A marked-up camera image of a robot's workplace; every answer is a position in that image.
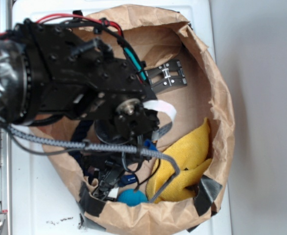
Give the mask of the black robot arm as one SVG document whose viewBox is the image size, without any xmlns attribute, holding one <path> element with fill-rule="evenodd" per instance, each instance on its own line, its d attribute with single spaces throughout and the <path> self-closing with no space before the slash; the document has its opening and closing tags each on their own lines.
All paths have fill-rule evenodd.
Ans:
<svg viewBox="0 0 287 235">
<path fill-rule="evenodd" d="M 158 131 L 142 63 L 119 27 L 25 21 L 0 35 L 0 128 L 86 121 L 125 142 Z"/>
</svg>

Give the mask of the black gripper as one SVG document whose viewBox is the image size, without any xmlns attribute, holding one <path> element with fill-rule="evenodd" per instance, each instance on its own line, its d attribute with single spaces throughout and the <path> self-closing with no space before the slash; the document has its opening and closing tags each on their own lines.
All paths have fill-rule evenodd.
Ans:
<svg viewBox="0 0 287 235">
<path fill-rule="evenodd" d="M 133 98 L 116 107 L 111 119 L 96 119 L 93 127 L 100 147 L 84 154 L 83 169 L 98 180 L 92 196 L 111 200 L 113 189 L 141 183 L 136 173 L 145 161 L 151 160 L 141 150 L 159 129 L 159 119 L 157 111 L 146 109 Z"/>
</svg>

